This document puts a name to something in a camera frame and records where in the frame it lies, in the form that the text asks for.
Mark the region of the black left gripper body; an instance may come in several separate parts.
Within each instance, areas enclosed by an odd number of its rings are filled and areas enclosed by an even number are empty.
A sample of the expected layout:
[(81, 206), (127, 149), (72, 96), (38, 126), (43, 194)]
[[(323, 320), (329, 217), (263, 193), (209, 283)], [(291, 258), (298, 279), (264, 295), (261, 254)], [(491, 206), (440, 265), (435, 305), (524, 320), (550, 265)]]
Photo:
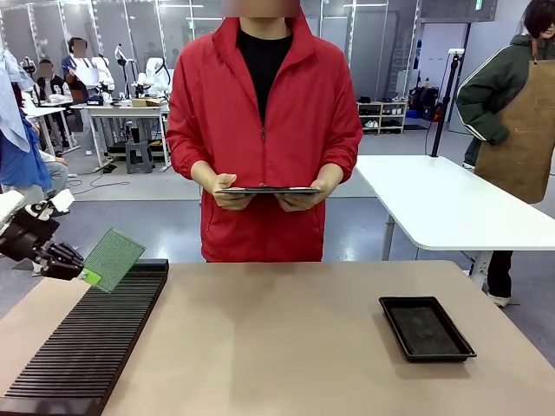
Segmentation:
[(1, 232), (1, 254), (15, 261), (48, 259), (48, 246), (59, 223), (19, 211)]

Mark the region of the person's right hand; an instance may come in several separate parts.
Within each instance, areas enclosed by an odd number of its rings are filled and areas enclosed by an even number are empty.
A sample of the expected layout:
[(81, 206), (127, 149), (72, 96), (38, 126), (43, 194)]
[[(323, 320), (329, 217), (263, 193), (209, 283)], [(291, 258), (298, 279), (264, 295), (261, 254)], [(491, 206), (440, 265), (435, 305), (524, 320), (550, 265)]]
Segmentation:
[(203, 160), (195, 162), (191, 168), (192, 179), (204, 191), (212, 195), (218, 207), (228, 211), (242, 211), (250, 204), (253, 196), (244, 194), (225, 194), (219, 191), (230, 188), (237, 179), (236, 174), (217, 174)]

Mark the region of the person's left hand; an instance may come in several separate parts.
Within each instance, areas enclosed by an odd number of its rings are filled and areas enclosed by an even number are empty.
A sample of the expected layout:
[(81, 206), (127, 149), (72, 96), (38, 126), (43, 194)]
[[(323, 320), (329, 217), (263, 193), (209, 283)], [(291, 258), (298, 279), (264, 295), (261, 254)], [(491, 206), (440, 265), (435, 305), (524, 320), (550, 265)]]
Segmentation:
[(335, 164), (323, 166), (310, 188), (317, 189), (315, 194), (276, 194), (281, 208), (287, 212), (308, 211), (324, 201), (341, 183), (342, 168)]

